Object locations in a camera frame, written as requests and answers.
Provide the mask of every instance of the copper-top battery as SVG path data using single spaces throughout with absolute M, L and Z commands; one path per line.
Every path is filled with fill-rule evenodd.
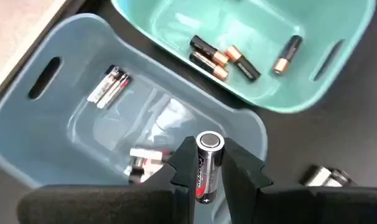
M 195 48 L 196 51 L 200 52 L 207 59 L 212 60 L 219 64 L 220 66 L 226 66 L 228 62 L 228 57 L 220 50 L 212 47 L 210 44 L 206 43 L 199 36 L 195 35 L 191 41 L 190 45 Z
M 240 68 L 240 70 L 251 82 L 255 81 L 261 76 L 260 72 L 234 45 L 230 46 L 226 50 L 226 55 Z
M 196 65 L 204 69 L 205 71 L 211 73 L 220 80 L 225 80 L 228 76 L 228 71 L 221 66 L 211 62 L 205 56 L 199 52 L 193 52 L 189 57 L 190 61 L 194 62 Z
M 200 203 L 209 204 L 216 198 L 225 139 L 214 131 L 204 131 L 197 136 L 196 143 L 198 171 L 195 198 Z
M 300 44 L 302 43 L 302 37 L 298 35 L 293 35 L 288 43 L 282 50 L 276 64 L 274 65 L 273 72 L 276 74 L 281 74 L 286 71 L 291 60 L 294 58 Z

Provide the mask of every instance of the teal plastic bin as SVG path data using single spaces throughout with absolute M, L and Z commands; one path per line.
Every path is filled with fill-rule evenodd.
M 100 110 L 86 98 L 111 64 L 133 80 Z M 123 42 L 102 18 L 80 14 L 50 32 L 2 98 L 0 166 L 31 187 L 127 185 L 130 148 L 174 151 L 206 130 L 266 158 L 266 130 L 254 112 L 227 107 Z M 196 205 L 195 223 L 229 219 L 223 186 L 215 202 Z
M 295 113 L 328 90 L 361 39 L 375 0 L 112 0 L 139 31 L 252 105 Z M 189 61 L 197 34 L 224 51 L 236 45 L 262 73 L 250 83 L 235 66 L 222 82 Z M 292 35 L 303 43 L 281 76 L 272 67 Z

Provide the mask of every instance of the battery lying on surface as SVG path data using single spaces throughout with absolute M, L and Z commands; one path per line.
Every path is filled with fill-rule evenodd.
M 154 159 L 162 162 L 168 161 L 172 154 L 173 152 L 170 151 L 156 151 L 152 149 L 146 149 L 144 147 L 134 147 L 129 152 L 130 156 L 141 157 L 145 159 Z
M 102 97 L 102 99 L 97 103 L 97 107 L 100 109 L 104 109 L 109 106 L 115 98 L 125 89 L 125 87 L 131 81 L 131 77 L 127 73 L 123 73 L 119 80 L 117 80 L 111 88 L 106 92 L 106 94 Z
M 225 139 L 214 131 L 204 131 L 196 138 L 198 150 L 195 198 L 209 204 L 216 198 Z
M 349 175 L 341 170 L 330 171 L 325 167 L 318 166 L 314 170 L 313 174 L 309 179 L 307 179 L 303 185 L 307 187 L 343 187 L 349 183 Z
M 273 67 L 275 74 L 280 75 L 286 71 L 301 43 L 302 37 L 299 35 L 293 35 L 291 39 L 289 39 Z
M 253 82 L 261 76 L 260 72 L 246 59 L 236 46 L 232 45 L 229 47 L 226 50 L 226 55 L 238 66 L 249 81 Z
M 134 147 L 130 150 L 131 165 L 127 167 L 129 183 L 141 184 L 162 169 L 165 162 L 173 155 L 172 151 L 156 151 L 144 147 Z
M 103 97 L 104 94 L 111 88 L 111 86 L 122 76 L 118 66 L 110 66 L 107 69 L 106 76 L 97 85 L 97 87 L 90 93 L 87 100 L 89 102 L 97 103 Z
M 200 52 L 193 52 L 189 56 L 190 61 L 198 65 L 205 71 L 211 73 L 213 76 L 217 77 L 220 80 L 226 80 L 228 76 L 228 71 L 223 67 L 213 63 L 211 60 L 207 59 Z
M 220 50 L 206 43 L 199 36 L 194 35 L 194 37 L 190 41 L 190 45 L 202 55 L 206 56 L 208 59 L 216 62 L 222 67 L 226 66 L 228 57 Z

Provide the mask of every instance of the silver battery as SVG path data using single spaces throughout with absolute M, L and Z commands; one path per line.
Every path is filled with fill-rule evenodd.
M 112 84 L 117 81 L 120 70 L 118 66 L 115 66 L 109 74 L 99 83 L 99 85 L 90 93 L 87 100 L 89 102 L 97 103 L 101 97 L 111 88 Z
M 225 139 L 214 131 L 204 131 L 196 138 L 198 150 L 197 187 L 198 202 L 209 204 L 216 198 Z
M 110 103 L 112 103 L 115 98 L 125 89 L 125 87 L 130 82 L 130 77 L 128 74 L 124 74 L 118 81 L 116 81 L 107 93 L 102 97 L 102 99 L 97 103 L 99 109 L 106 108 Z
M 304 185 L 308 187 L 323 186 L 326 181 L 328 181 L 331 174 L 331 171 L 329 171 L 327 168 L 319 166 L 311 178 L 304 183 Z
M 343 187 L 349 182 L 349 175 L 341 170 L 333 170 L 330 178 L 324 183 L 327 187 Z
M 168 150 L 157 151 L 145 147 L 133 147 L 129 152 L 130 156 L 140 157 L 145 159 L 153 159 L 157 161 L 167 162 L 173 155 L 173 152 Z

